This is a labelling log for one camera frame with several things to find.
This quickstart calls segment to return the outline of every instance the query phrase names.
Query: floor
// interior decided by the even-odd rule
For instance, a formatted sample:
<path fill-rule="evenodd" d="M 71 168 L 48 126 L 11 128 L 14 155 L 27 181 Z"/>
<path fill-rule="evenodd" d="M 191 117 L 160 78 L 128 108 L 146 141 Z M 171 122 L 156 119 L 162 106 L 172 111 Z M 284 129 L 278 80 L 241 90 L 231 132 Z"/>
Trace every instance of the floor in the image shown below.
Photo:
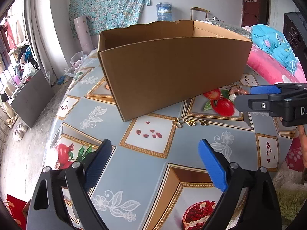
<path fill-rule="evenodd" d="M 22 122 L 20 118 L 9 130 L 0 166 L 0 196 L 3 200 L 6 193 L 24 201 L 32 197 L 41 172 L 49 130 L 70 82 L 53 86 L 55 96 L 22 140 L 15 142 L 12 134 L 18 123 Z"/>

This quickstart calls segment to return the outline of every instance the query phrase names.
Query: gray curtain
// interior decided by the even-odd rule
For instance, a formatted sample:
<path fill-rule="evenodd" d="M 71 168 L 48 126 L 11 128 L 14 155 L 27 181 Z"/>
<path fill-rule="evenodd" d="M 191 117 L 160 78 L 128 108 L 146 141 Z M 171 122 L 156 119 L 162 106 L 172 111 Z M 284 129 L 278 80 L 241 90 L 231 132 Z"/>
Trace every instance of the gray curtain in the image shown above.
<path fill-rule="evenodd" d="M 48 83 L 53 85 L 56 82 L 56 75 L 52 69 L 37 27 L 35 6 L 35 0 L 23 0 L 23 18 L 26 38 L 39 68 L 42 70 Z"/>

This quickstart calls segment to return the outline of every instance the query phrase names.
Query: cardboard box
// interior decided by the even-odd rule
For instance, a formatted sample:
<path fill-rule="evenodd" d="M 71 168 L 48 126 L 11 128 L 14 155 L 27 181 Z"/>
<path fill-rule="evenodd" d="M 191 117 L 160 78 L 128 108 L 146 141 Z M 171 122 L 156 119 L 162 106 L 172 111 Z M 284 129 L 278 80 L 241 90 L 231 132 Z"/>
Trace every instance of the cardboard box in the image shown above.
<path fill-rule="evenodd" d="M 124 121 L 240 80 L 252 42 L 199 21 L 100 32 L 98 57 Z"/>

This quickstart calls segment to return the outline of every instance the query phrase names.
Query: black speaker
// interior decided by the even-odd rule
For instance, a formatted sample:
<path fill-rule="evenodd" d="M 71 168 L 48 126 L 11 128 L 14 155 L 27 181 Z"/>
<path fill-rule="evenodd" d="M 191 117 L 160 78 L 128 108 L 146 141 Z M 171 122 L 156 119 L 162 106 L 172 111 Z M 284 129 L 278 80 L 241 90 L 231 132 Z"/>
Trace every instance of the black speaker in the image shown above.
<path fill-rule="evenodd" d="M 300 12 L 284 14 L 283 33 L 307 77 L 307 23 Z"/>

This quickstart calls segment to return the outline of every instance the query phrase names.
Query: metal bolt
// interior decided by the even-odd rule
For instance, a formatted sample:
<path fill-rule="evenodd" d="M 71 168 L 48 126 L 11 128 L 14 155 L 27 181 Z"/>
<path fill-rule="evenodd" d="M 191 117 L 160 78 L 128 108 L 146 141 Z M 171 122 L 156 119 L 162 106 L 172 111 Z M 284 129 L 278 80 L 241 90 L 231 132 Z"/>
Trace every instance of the metal bolt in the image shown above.
<path fill-rule="evenodd" d="M 47 172 L 49 172 L 50 170 L 51 170 L 51 168 L 50 168 L 49 166 L 43 168 L 43 172 L 44 172 L 44 173 L 47 173 Z"/>
<path fill-rule="evenodd" d="M 261 171 L 262 173 L 268 172 L 268 170 L 267 170 L 265 167 L 260 167 L 260 171 Z"/>
<path fill-rule="evenodd" d="M 73 168 L 78 168 L 80 165 L 81 165 L 80 162 L 74 162 L 74 163 L 72 164 L 72 167 L 73 167 Z"/>
<path fill-rule="evenodd" d="M 230 163 L 230 167 L 235 170 L 239 167 L 239 165 L 237 163 Z"/>

